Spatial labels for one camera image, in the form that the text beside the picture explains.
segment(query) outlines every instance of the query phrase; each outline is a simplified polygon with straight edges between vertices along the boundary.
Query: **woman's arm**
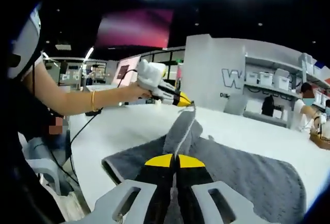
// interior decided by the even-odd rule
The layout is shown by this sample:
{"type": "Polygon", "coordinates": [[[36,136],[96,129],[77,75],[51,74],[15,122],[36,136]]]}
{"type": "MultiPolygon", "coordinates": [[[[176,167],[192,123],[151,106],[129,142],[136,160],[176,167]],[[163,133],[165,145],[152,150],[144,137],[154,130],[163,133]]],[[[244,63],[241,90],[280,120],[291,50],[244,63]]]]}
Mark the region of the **woman's arm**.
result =
{"type": "MultiPolygon", "coordinates": [[[[24,79],[24,84],[33,92],[32,72],[24,79]]],[[[64,92],[47,72],[43,62],[35,67],[35,95],[47,107],[63,116],[76,115],[92,111],[92,93],[64,92]]],[[[137,84],[128,87],[95,92],[94,107],[117,105],[120,102],[129,102],[142,96],[149,96],[147,90],[137,84]]]]}

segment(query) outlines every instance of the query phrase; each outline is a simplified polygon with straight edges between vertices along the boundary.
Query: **pink screen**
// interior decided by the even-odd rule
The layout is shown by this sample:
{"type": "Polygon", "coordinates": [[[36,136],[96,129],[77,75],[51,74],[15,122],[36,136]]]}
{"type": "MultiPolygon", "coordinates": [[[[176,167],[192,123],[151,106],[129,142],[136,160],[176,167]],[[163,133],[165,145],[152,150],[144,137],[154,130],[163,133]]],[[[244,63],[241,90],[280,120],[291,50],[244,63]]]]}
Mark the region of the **pink screen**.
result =
{"type": "MultiPolygon", "coordinates": [[[[140,56],[120,60],[112,84],[118,85],[127,71],[136,69],[139,61],[140,56]]],[[[136,73],[133,71],[128,72],[122,80],[121,86],[128,86],[133,81],[136,81],[136,73]]]]}
{"type": "Polygon", "coordinates": [[[135,9],[107,14],[98,28],[95,47],[138,45],[167,48],[172,10],[135,9]]]}

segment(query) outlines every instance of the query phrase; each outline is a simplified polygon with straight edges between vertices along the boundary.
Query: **white t-shirt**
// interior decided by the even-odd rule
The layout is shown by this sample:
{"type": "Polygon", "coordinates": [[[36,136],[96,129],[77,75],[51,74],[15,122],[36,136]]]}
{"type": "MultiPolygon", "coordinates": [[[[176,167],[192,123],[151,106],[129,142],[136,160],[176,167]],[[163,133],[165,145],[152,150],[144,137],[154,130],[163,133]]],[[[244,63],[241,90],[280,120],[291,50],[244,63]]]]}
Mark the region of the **white t-shirt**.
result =
{"type": "Polygon", "coordinates": [[[302,99],[298,99],[294,104],[293,117],[291,130],[297,130],[299,132],[310,132],[314,124],[314,120],[309,119],[305,114],[300,113],[301,109],[305,106],[302,99]]]}
{"type": "MultiPolygon", "coordinates": [[[[36,61],[35,61],[35,67],[42,62],[42,56],[40,56],[36,61]]],[[[25,65],[28,62],[20,62],[19,65],[15,68],[9,68],[8,69],[8,77],[10,79],[15,78],[25,67],[25,65]]],[[[32,71],[32,66],[25,72],[25,74],[22,76],[22,80],[32,71]]]]}

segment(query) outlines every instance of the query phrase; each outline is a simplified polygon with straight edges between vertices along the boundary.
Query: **wooden basket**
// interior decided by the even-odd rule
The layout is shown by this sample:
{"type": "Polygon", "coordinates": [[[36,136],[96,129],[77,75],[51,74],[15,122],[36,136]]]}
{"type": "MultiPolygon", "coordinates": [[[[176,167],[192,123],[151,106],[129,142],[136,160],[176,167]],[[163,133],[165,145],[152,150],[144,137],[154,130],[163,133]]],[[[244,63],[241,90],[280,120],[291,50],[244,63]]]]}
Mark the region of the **wooden basket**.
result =
{"type": "Polygon", "coordinates": [[[330,140],[325,138],[320,138],[320,135],[311,133],[310,140],[314,142],[319,148],[330,150],[330,140]]]}

